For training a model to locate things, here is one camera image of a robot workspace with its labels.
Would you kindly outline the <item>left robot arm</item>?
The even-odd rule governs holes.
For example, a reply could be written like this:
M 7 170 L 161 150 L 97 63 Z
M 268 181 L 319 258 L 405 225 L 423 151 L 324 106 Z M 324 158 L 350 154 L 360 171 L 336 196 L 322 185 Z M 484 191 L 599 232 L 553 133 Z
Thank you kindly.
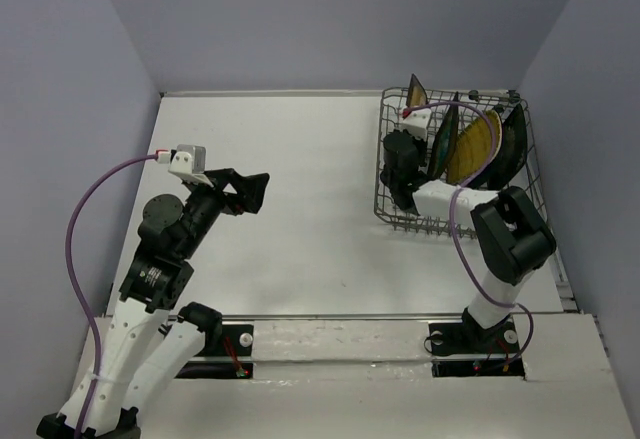
M 191 257 L 222 214 L 256 214 L 269 175 L 233 169 L 180 176 L 190 194 L 150 199 L 138 227 L 140 243 L 123 280 L 109 328 L 94 362 L 57 413 L 44 416 L 40 438 L 138 438 L 140 417 L 197 353 L 221 342 L 221 314 L 191 302 L 162 343 L 147 349 L 193 274 Z

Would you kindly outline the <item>green yellow woven-pattern plate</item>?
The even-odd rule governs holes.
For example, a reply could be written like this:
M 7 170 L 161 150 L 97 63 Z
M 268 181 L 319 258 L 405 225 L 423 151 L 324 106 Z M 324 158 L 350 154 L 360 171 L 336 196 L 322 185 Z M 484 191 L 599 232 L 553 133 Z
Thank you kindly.
M 488 110 L 485 115 L 492 124 L 496 140 L 492 149 L 491 132 L 484 119 L 476 117 L 459 134 L 453 156 L 446 170 L 446 181 L 449 184 L 459 184 L 476 173 L 488 157 L 494 159 L 501 148 L 502 122 L 495 110 Z

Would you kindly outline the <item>black plate with yellow centre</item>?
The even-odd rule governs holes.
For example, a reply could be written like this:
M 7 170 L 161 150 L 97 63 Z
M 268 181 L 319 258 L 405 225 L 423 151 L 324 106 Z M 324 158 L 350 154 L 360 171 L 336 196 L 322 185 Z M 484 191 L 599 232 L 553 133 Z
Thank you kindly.
M 428 103 L 428 95 L 425 88 L 415 74 L 411 74 L 407 90 L 406 107 L 415 108 Z

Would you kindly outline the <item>black plate with green centre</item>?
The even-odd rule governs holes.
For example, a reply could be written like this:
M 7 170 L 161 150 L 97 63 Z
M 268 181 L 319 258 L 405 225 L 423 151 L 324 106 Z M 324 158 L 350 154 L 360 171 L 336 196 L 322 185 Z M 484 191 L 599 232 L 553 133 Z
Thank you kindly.
M 459 107 L 449 105 L 438 129 L 431 149 L 427 168 L 430 179 L 439 179 L 454 153 L 459 129 Z

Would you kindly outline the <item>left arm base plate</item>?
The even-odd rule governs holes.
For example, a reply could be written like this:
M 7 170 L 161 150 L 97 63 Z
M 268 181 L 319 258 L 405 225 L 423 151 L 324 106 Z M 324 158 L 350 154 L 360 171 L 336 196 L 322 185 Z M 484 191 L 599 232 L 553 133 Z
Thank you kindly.
M 177 379 L 249 380 L 254 376 L 252 359 L 254 325 L 224 323 L 216 341 L 207 340 L 204 349 L 190 359 Z

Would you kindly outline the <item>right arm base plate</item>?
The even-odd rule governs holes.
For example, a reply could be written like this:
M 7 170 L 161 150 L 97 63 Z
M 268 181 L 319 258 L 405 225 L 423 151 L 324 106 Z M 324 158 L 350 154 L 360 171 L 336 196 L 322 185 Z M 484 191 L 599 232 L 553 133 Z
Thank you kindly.
M 423 347 L 431 357 L 432 375 L 444 378 L 525 378 L 520 343 L 515 325 L 508 320 L 495 333 L 475 341 L 461 322 L 429 325 Z

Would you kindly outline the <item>black floral square plate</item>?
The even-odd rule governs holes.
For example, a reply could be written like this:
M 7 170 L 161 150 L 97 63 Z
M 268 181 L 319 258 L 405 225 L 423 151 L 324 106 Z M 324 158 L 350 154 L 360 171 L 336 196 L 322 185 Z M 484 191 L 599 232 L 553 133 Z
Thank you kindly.
M 517 104 L 503 122 L 503 138 L 500 152 L 492 163 L 488 180 L 491 190 L 503 189 L 524 166 L 527 157 L 527 127 L 524 109 Z

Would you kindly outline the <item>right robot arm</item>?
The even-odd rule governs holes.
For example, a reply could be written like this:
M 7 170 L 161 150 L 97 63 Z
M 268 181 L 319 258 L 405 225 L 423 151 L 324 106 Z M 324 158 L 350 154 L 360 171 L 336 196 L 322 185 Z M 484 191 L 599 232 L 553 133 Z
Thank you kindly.
M 516 307 L 524 283 L 555 253 L 555 237 L 522 188 L 477 190 L 429 180 L 419 167 L 417 141 L 405 131 L 387 134 L 382 147 L 380 180 L 396 207 L 416 216 L 446 219 L 463 267 L 478 289 L 452 339 L 473 351 L 486 349 Z M 462 252 L 459 226 L 476 234 L 486 267 L 482 281 Z

